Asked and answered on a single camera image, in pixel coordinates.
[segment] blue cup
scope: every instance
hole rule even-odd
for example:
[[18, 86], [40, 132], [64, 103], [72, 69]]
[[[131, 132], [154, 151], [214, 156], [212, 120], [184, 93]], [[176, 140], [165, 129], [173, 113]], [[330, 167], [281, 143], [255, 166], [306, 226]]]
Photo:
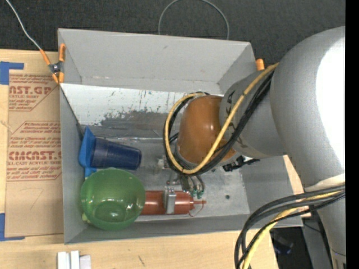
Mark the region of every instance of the blue cup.
[[91, 151], [91, 166], [136, 170], [141, 164], [141, 158], [139, 149], [96, 138]]

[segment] orange clip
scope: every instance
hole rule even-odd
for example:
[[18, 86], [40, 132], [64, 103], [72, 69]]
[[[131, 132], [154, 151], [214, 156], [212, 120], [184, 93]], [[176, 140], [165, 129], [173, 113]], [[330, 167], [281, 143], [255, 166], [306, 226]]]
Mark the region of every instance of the orange clip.
[[64, 43], [62, 43], [60, 45], [60, 49], [59, 49], [59, 55], [58, 55], [58, 60], [59, 62], [57, 64], [51, 64], [49, 57], [46, 55], [44, 50], [40, 50], [41, 55], [43, 56], [46, 65], [50, 66], [50, 69], [52, 71], [52, 78], [54, 79], [54, 81], [59, 84], [59, 83], [63, 83], [64, 80], [64, 74], [63, 72], [61, 72], [61, 69], [56, 71], [54, 70], [54, 66], [61, 66], [61, 64], [65, 61], [65, 50], [66, 50], [66, 46]]
[[264, 70], [264, 61], [263, 59], [257, 59], [256, 60], [256, 64], [257, 64], [257, 71], [262, 71]]
[[66, 45], [64, 43], [62, 43], [60, 45], [60, 50], [59, 50], [59, 55], [58, 55], [58, 60], [60, 62], [64, 62], [65, 61], [65, 50], [66, 50]]

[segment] green plastic bowl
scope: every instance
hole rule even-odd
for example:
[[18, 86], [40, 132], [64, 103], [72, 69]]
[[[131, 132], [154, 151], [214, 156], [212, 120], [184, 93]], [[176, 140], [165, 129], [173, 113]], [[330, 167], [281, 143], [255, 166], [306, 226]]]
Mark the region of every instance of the green plastic bowl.
[[88, 221], [103, 230], [121, 230], [141, 214], [145, 188], [133, 174], [115, 168], [89, 176], [81, 186], [81, 205]]

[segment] orange cylinder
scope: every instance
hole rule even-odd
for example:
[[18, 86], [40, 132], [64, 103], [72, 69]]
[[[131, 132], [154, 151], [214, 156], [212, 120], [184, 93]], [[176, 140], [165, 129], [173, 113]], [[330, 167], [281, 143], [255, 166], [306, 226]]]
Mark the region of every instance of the orange cylinder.
[[[205, 201], [194, 201], [186, 192], [176, 191], [174, 214], [188, 214], [195, 208], [195, 204], [203, 203], [205, 203]], [[146, 191], [146, 202], [141, 215], [163, 215], [165, 213], [163, 191]]]
[[[189, 103], [179, 125], [177, 150], [183, 159], [193, 164], [199, 164], [208, 154], [216, 140], [221, 127], [219, 124], [220, 96], [202, 96]], [[222, 138], [219, 147], [226, 144]], [[235, 154], [235, 150], [224, 156], [225, 161]]]

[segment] red cylinder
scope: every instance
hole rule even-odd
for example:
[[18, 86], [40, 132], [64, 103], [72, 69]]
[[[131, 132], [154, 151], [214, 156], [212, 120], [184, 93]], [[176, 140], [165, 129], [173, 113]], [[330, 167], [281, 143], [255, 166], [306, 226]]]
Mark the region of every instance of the red cylinder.
[[[174, 214], [188, 214], [195, 208], [195, 204], [202, 204], [205, 201], [194, 201], [186, 192], [176, 191], [174, 202]], [[142, 215], [162, 215], [166, 213], [163, 205], [163, 191], [146, 191], [146, 202]]]

